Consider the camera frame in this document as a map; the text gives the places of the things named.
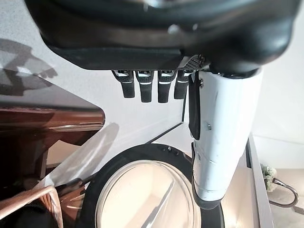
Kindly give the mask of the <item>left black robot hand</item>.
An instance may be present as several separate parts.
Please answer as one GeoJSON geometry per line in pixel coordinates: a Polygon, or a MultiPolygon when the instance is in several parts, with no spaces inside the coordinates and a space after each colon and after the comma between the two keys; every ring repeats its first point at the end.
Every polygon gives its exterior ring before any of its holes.
{"type": "Polygon", "coordinates": [[[242,155],[262,65],[287,49],[299,0],[28,0],[45,44],[87,70],[190,67],[192,190],[202,209],[223,199],[242,155]]]}

